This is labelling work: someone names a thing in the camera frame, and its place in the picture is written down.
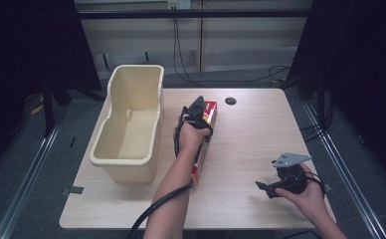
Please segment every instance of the light wood tabletop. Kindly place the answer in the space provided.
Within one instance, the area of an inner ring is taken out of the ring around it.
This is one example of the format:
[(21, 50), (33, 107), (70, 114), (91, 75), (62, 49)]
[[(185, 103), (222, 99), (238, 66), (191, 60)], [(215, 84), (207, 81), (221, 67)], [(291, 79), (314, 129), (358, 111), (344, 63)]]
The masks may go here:
[[(153, 182), (115, 183), (89, 153), (108, 112), (104, 102), (60, 225), (73, 229), (128, 229), (148, 207), (163, 176), (175, 159), (172, 135), (183, 106), (197, 97), (216, 101), (218, 115), (199, 184), (190, 190), (186, 229), (312, 228), (284, 198), (270, 199), (255, 181), (280, 179), (271, 162), (283, 152), (308, 154), (283, 91), (277, 89), (164, 89), (164, 116), (158, 165)], [(235, 98), (229, 106), (225, 98)], [(316, 172), (312, 161), (305, 163)], [(334, 217), (327, 201), (330, 215)]]

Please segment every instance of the plastic bin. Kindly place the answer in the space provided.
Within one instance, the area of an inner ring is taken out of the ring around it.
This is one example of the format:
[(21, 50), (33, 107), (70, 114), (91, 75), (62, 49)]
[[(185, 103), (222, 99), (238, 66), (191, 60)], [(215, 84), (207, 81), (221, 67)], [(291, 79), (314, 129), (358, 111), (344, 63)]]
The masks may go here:
[(163, 72), (161, 66), (123, 65), (109, 79), (109, 112), (90, 159), (116, 182), (149, 182), (155, 176)]

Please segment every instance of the yellow bin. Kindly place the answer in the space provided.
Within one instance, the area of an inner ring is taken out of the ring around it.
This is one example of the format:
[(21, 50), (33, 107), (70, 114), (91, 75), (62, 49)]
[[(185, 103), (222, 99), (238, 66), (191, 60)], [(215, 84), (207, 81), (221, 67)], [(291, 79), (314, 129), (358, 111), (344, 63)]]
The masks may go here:
[(149, 182), (156, 172), (164, 69), (122, 65), (108, 82), (109, 112), (90, 159), (116, 182)]

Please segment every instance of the snack box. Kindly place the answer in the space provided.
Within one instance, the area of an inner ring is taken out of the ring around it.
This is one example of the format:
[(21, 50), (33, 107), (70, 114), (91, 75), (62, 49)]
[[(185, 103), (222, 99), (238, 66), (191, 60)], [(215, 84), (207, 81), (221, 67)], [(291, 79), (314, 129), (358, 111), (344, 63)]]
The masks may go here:
[[(217, 103), (205, 101), (203, 120), (205, 120), (211, 126), (211, 128), (214, 128), (216, 117), (217, 117)], [(191, 173), (191, 177), (195, 184), (199, 183), (200, 172), (202, 171), (202, 168), (203, 168), (203, 164), (206, 157), (206, 151), (208, 149), (210, 139), (211, 139), (211, 136), (204, 137), (202, 140), (202, 143), (199, 146), (199, 149), (197, 150), (195, 160), (192, 166), (192, 173)]]

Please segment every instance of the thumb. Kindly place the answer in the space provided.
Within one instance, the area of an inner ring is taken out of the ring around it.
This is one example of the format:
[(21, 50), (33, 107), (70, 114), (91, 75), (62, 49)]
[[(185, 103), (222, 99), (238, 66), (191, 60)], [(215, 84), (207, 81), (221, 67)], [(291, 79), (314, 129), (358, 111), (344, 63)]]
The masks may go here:
[(297, 195), (295, 195), (294, 193), (287, 191), (283, 188), (280, 188), (280, 187), (276, 188), (275, 193), (281, 197), (284, 197), (285, 199), (287, 199), (288, 201), (290, 201), (292, 203), (295, 203), (295, 201), (296, 201)]

